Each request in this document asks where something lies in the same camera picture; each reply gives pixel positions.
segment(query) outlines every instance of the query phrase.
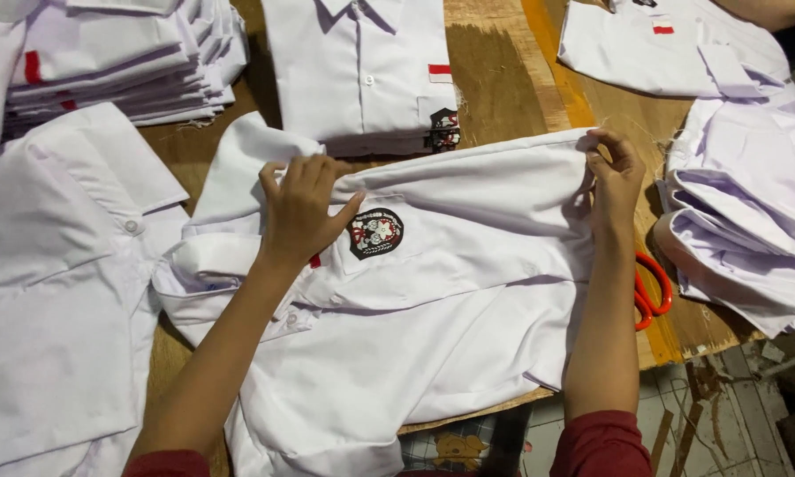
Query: orange scissors handle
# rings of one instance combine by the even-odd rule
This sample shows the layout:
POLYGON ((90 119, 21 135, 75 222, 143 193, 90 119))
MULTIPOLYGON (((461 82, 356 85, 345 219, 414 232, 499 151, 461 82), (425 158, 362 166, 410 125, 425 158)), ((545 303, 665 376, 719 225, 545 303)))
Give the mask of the orange scissors handle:
POLYGON ((641 263, 651 274, 653 274, 657 282, 659 282, 659 291, 662 293, 662 301, 659 307, 654 305, 651 297, 647 295, 645 284, 642 283, 642 278, 639 276, 639 271, 636 270, 636 284, 633 289, 633 302, 636 304, 636 309, 642 315, 642 320, 636 323, 636 331, 646 329, 654 317, 663 315, 671 309, 671 299, 673 294, 671 292, 671 281, 668 279, 666 271, 662 266, 652 259, 651 257, 643 254, 640 251, 636 252, 636 262, 641 263))

